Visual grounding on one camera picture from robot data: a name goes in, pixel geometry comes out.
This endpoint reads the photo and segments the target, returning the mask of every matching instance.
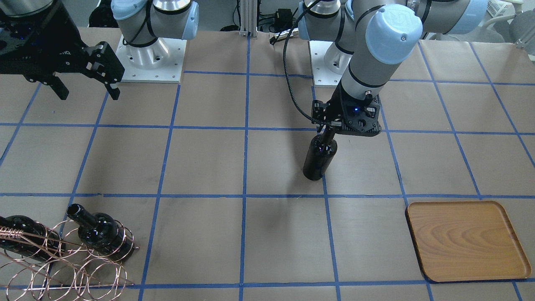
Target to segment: wooden tray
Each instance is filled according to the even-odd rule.
[[[494,201],[415,202],[407,221],[423,273],[436,282],[525,279],[531,266]]]

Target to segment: wood grain surface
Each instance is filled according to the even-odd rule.
[[[531,266],[495,201],[415,202],[407,220],[424,274],[436,282],[525,279]]]

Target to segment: wine bottle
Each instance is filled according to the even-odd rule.
[[[62,244],[62,247],[59,248],[58,233],[35,222],[27,216],[13,215],[6,218],[0,216],[0,227],[22,230],[25,233],[50,238],[45,243],[45,239],[42,237],[34,237],[29,235],[25,236],[36,245],[46,247],[48,251],[54,254],[55,256],[60,256],[61,253],[65,251],[65,244]],[[29,244],[22,238],[19,238],[17,240],[2,238],[0,239],[0,247],[13,253],[17,253],[24,257],[29,257],[38,261],[44,262],[55,259],[55,257],[46,253],[39,247]]]
[[[91,214],[80,204],[72,204],[67,208],[67,216],[80,226],[80,240],[100,255],[112,261],[126,260],[132,255],[132,241],[123,241],[124,229],[108,214]]]

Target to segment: white mesh basket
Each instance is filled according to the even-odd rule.
[[[511,3],[500,0],[488,0],[487,11],[492,18],[503,16],[505,11],[511,7]]]

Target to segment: metal base plate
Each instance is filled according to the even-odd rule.
[[[310,63],[312,64],[312,76],[315,87],[336,87],[342,78],[341,74],[336,74],[327,68],[323,57],[329,46],[333,42],[309,41]]]
[[[168,82],[179,84],[182,76],[184,55],[186,54],[186,40],[163,39],[171,49],[171,59],[167,65],[157,69],[139,69],[130,62],[130,58],[123,45],[123,36],[119,40],[119,46],[115,53],[125,68],[125,74],[121,82]]]

